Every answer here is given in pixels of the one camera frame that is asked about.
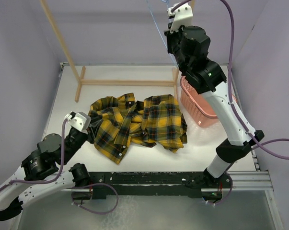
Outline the blue wire hanger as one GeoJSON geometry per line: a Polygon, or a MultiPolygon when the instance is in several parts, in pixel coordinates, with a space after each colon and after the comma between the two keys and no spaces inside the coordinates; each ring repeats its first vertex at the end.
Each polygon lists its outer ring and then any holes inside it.
{"type": "MultiPolygon", "coordinates": [[[[161,33],[161,31],[160,31],[160,29],[159,29],[159,27],[158,27],[158,23],[156,22],[155,16],[154,16],[154,14],[153,14],[153,10],[152,10],[151,4],[149,3],[148,0],[145,0],[145,2],[146,2],[146,4],[147,4],[147,6],[148,6],[149,12],[150,12],[151,17],[152,17],[152,19],[153,19],[153,22],[154,22],[154,24],[155,24],[155,27],[156,27],[156,29],[157,29],[157,31],[158,31],[158,34],[159,34],[160,38],[162,39],[162,42],[163,42],[166,50],[168,50],[168,46],[167,46],[167,43],[166,43],[166,40],[165,40],[165,36],[164,36],[164,34],[161,33]]],[[[168,53],[168,56],[171,58],[172,63],[174,64],[174,66],[175,66],[175,67],[178,67],[178,66],[177,66],[177,62],[176,62],[174,56],[173,56],[172,54],[169,54],[169,53],[168,53]]]]}

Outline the yellow black plaid shirt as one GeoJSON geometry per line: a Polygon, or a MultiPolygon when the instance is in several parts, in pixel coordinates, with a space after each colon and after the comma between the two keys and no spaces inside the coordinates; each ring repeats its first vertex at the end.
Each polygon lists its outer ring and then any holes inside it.
{"type": "Polygon", "coordinates": [[[157,144],[176,153],[187,143],[187,123],[171,94],[137,101],[133,93],[107,96],[90,106],[88,115],[103,119],[94,147],[119,164],[131,143],[152,148],[157,144]]]}

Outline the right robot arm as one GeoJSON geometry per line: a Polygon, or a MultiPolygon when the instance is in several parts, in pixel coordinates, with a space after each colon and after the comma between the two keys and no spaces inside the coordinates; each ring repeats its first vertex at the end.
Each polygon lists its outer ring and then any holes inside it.
{"type": "Polygon", "coordinates": [[[167,50],[174,55],[178,68],[187,82],[201,95],[216,113],[227,138],[216,148],[216,157],[204,170],[204,182],[216,187],[232,164],[245,157],[264,133],[248,123],[237,103],[232,99],[230,78],[217,62],[210,60],[210,38],[203,28],[180,25],[164,31],[167,50]]]}

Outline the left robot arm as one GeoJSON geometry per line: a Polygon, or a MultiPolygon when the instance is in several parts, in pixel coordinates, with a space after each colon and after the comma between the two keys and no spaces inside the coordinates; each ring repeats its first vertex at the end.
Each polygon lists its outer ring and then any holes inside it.
{"type": "Polygon", "coordinates": [[[84,164],[76,163],[67,172],[63,172],[63,166],[86,141],[93,143],[95,130],[91,125],[83,131],[71,127],[65,138],[49,134],[39,142],[37,149],[0,185],[0,221],[19,215],[28,201],[40,195],[68,185],[84,188],[92,182],[84,164]]]}

